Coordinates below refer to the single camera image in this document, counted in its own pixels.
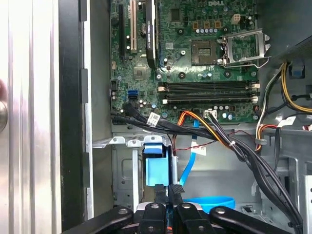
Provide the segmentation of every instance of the metal bracket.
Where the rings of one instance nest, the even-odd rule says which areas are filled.
[[[157,144],[161,143],[168,147],[170,140],[164,136],[148,135],[148,136],[115,136],[104,140],[99,140],[93,143],[93,148],[105,148],[107,145],[120,145],[125,144],[129,148],[142,147],[144,144]]]
[[[254,57],[242,57],[239,60],[234,59],[233,55],[233,44],[235,39],[241,39],[244,37],[256,36],[257,51],[259,52],[258,56]],[[255,29],[247,32],[232,34],[222,37],[222,45],[224,48],[224,56],[222,58],[222,63],[224,67],[230,66],[231,64],[238,62],[249,62],[259,59],[269,59],[265,57],[266,52],[271,47],[270,44],[266,44],[266,41],[270,40],[270,37],[262,32],[262,29]]]

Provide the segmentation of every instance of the cable tie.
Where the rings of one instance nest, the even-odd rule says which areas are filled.
[[[235,145],[235,144],[236,144],[236,142],[235,142],[235,141],[232,141],[232,142],[229,144],[229,146],[232,147],[232,146]]]

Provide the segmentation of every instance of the pci slot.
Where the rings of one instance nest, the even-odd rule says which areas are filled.
[[[185,103],[230,103],[230,102],[252,102],[257,103],[258,97],[250,94],[215,94],[215,95],[166,95],[163,104],[185,104]]]
[[[125,59],[125,16],[123,12],[123,4],[118,5],[119,18],[119,57],[122,61]]]
[[[130,46],[131,53],[137,52],[137,1],[130,0]]]
[[[220,81],[220,82],[185,82],[185,83],[160,83],[159,92],[167,93],[200,93],[200,92],[249,92],[253,89],[254,82],[250,81]]]

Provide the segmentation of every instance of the microchip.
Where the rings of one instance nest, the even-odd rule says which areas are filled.
[[[193,22],[193,29],[196,30],[198,28],[199,28],[198,22]]]
[[[133,76],[135,80],[146,79],[146,67],[134,67]]]
[[[192,41],[192,65],[217,64],[216,48],[214,40]]]
[[[221,28],[221,22],[220,21],[214,22],[214,27],[215,28]]]
[[[204,28],[210,28],[210,23],[208,21],[205,21],[204,22]]]
[[[171,9],[171,21],[180,21],[180,9]]]
[[[174,44],[172,42],[166,42],[165,48],[166,48],[166,50],[173,50]]]

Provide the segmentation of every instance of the sticker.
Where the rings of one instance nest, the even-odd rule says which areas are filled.
[[[277,127],[282,128],[283,126],[293,125],[295,120],[296,120],[296,116],[288,117],[287,119],[280,121]]]
[[[159,119],[160,119],[160,115],[157,115],[154,112],[151,112],[150,117],[147,120],[147,124],[154,128],[156,127]]]
[[[206,147],[198,146],[195,140],[192,140],[191,147],[193,147],[191,148],[192,153],[206,156]]]

